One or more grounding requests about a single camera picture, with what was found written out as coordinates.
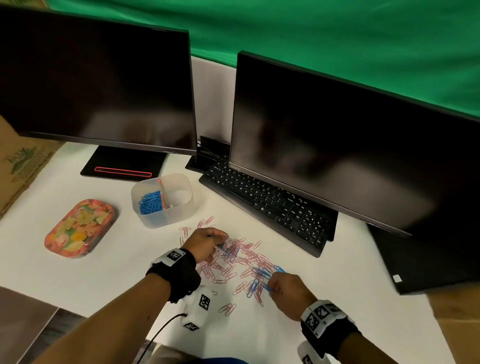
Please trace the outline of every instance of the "gray floor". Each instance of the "gray floor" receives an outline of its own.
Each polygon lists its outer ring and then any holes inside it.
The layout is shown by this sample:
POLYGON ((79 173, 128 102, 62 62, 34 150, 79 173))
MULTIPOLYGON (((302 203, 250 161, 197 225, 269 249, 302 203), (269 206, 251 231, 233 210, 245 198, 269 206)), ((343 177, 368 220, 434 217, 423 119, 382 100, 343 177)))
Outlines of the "gray floor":
MULTIPOLYGON (((30 364, 35 360, 41 353, 45 351, 54 341, 61 338, 67 332, 71 331, 73 328, 81 324, 85 320, 85 317, 73 314, 69 311, 59 309, 54 315, 52 320, 48 323, 47 327, 42 331, 40 336, 35 340, 33 345, 27 351, 25 356, 20 361, 20 364, 30 364)), ((148 341, 145 341, 142 347, 140 348, 133 364, 136 364, 140 355, 142 355, 145 347, 148 345, 148 341)), ((142 358, 141 364, 146 364, 152 352, 155 348, 155 343, 148 348, 148 351, 145 353, 142 358)))

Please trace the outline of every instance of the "pink floral tin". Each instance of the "pink floral tin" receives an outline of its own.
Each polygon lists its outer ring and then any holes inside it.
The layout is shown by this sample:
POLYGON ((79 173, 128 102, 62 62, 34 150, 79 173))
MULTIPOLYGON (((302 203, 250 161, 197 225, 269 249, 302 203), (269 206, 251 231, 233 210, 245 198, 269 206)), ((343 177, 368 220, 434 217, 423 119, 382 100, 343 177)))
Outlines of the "pink floral tin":
POLYGON ((45 238, 45 247, 67 258, 87 255, 102 239, 117 218, 112 205, 83 200, 53 228, 45 238))

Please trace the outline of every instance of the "green backdrop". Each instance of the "green backdrop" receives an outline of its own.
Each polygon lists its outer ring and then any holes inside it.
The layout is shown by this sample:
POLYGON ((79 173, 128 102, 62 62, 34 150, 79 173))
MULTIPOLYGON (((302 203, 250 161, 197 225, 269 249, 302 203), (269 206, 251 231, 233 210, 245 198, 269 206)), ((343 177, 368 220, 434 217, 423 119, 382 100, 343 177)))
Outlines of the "green backdrop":
POLYGON ((47 1, 188 29, 192 55, 230 66, 244 49, 480 116, 478 0, 47 1))

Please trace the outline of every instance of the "person's right arm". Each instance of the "person's right arm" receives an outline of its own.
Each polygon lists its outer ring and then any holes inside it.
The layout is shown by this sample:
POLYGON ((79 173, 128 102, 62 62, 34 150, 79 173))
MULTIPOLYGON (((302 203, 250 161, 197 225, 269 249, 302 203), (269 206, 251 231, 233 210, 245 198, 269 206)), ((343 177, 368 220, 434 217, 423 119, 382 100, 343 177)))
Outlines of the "person's right arm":
MULTIPOLYGON (((303 311, 318 301, 297 275, 274 273, 268 286, 278 309, 294 321, 300 321, 303 311)), ((332 355, 342 364, 397 364, 358 332, 348 335, 332 355)))

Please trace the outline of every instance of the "plastic container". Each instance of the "plastic container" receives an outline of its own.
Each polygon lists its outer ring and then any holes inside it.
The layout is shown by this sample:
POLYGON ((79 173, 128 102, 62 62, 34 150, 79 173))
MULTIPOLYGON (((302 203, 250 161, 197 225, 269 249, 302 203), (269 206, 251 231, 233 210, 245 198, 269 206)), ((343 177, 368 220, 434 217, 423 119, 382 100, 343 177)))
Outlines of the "plastic container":
POLYGON ((137 182, 132 188, 132 207, 140 221, 150 229, 188 219, 195 212, 192 186, 187 176, 180 173, 137 182), (159 180, 169 207, 148 215, 140 214, 138 203, 145 194, 159 190, 159 180))
POLYGON ((112 205, 88 199, 80 201, 45 237, 45 247, 67 258, 87 255, 117 218, 112 205))

